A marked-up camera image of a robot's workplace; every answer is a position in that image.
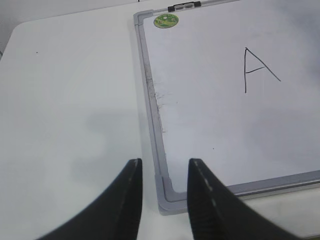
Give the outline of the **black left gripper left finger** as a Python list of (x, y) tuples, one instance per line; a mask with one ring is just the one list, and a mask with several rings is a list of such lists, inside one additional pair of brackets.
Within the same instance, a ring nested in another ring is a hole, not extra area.
[(131, 159), (84, 210), (43, 240), (135, 240), (143, 206), (143, 163)]

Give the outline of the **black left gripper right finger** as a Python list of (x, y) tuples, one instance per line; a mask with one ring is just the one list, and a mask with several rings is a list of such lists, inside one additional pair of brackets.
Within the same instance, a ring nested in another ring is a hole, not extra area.
[(296, 240), (238, 199), (198, 158), (188, 163), (187, 212), (195, 240)]

